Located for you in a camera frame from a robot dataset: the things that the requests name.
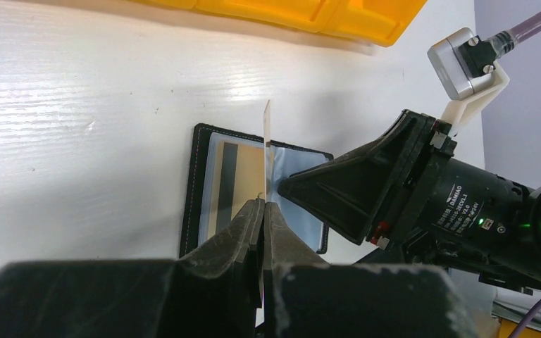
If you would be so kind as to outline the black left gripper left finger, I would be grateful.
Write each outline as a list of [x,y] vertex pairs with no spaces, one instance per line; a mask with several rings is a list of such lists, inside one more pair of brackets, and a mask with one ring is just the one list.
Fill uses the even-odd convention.
[[0,269],[0,337],[254,337],[265,203],[178,260],[26,261]]

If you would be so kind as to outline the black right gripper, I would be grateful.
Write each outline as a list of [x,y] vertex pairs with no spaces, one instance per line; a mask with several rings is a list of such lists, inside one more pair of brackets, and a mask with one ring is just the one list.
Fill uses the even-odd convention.
[[404,110],[372,142],[282,180],[278,194],[354,244],[368,236],[372,263],[441,265],[541,289],[541,187],[456,160],[451,130]]

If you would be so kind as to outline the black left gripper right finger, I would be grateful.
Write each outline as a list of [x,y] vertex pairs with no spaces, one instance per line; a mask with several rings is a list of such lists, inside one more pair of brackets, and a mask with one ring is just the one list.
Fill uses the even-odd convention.
[[263,217],[267,337],[476,337],[448,274],[431,265],[336,265],[291,231],[275,203]]

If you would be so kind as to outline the black leather card holder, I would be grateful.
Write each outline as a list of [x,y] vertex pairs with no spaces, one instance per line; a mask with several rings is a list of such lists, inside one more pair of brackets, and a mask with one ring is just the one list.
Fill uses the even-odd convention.
[[[179,255],[184,256],[223,230],[250,199],[263,198],[264,144],[260,136],[199,123],[189,160]],[[278,183],[290,175],[332,160],[332,154],[277,141],[270,199],[290,229],[318,254],[328,250],[329,229],[319,219],[279,196]]]

